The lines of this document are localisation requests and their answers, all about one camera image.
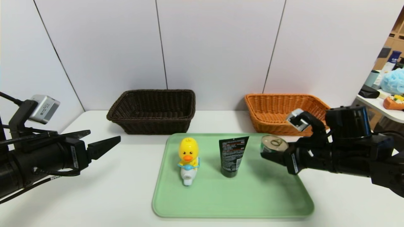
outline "wicker basket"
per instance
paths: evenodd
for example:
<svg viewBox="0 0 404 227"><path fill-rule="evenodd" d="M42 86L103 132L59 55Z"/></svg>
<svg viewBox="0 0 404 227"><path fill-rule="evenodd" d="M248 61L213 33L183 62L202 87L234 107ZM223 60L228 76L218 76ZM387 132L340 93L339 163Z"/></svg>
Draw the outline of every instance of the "wicker basket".
<svg viewBox="0 0 404 227"><path fill-rule="evenodd" d="M288 114L301 108L325 125L325 113L330 109L317 97L303 94L249 94L245 96L245 101L255 130L274 135L310 136L311 126L299 132L286 121Z"/></svg>
<svg viewBox="0 0 404 227"><path fill-rule="evenodd" d="M107 119L128 134L187 132L195 114L192 90L130 90L112 105Z"/></svg>

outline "black tube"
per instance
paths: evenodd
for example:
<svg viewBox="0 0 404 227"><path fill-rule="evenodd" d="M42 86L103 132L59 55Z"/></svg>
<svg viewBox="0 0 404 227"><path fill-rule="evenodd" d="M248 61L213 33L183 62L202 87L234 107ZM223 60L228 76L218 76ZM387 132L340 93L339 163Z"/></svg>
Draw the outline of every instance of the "black tube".
<svg viewBox="0 0 404 227"><path fill-rule="evenodd" d="M235 177L243 158L249 137L219 140L221 173L225 177Z"/></svg>

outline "toy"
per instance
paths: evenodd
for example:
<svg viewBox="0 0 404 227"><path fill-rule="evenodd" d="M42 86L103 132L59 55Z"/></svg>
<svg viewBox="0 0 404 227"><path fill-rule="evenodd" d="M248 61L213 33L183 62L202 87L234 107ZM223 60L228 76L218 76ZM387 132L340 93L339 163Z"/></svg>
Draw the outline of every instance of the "toy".
<svg viewBox="0 0 404 227"><path fill-rule="evenodd" d="M195 179L199 167L198 153L198 144L194 138L187 137L181 141L178 150L181 161L178 166L181 167L181 178L185 186L190 186Z"/></svg>
<svg viewBox="0 0 404 227"><path fill-rule="evenodd" d="M404 97L400 95L388 96L383 101L383 106L386 109L396 109L402 110L404 109Z"/></svg>

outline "yellow duck toy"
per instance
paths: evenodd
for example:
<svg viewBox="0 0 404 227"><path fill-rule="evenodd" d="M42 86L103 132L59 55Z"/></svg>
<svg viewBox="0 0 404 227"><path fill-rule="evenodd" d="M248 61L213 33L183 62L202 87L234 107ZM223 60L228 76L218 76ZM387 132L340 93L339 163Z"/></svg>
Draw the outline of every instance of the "yellow duck toy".
<svg viewBox="0 0 404 227"><path fill-rule="evenodd" d="M178 166L181 167L181 177L185 186L190 186L196 176L199 167L199 148L194 138L187 137L181 141L178 155L181 161Z"/></svg>

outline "white table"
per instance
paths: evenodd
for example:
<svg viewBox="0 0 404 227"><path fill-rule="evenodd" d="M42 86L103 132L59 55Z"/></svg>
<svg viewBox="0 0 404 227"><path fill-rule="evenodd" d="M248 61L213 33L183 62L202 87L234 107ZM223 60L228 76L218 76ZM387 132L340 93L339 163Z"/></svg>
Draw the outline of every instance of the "white table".
<svg viewBox="0 0 404 227"><path fill-rule="evenodd" d="M315 211L306 219L159 218L151 205L168 136L126 135L106 115L107 111L85 112L65 132L91 129L86 143L116 135L122 142L80 176L56 179L0 205L1 227L404 226L404 198L389 189L372 185L369 178L307 169L299 176ZM188 132L254 129L244 111L197 111Z"/></svg>
<svg viewBox="0 0 404 227"><path fill-rule="evenodd" d="M373 109L376 109L379 111L383 116L398 122L398 123L404 123L404 111L401 110L394 110L394 109L386 109L383 107L383 101L387 96L390 96L390 93L387 93L381 89L378 90L380 92L379 98L376 99L367 99L364 98L360 95L356 96L356 99L365 103L366 105L372 107Z"/></svg>

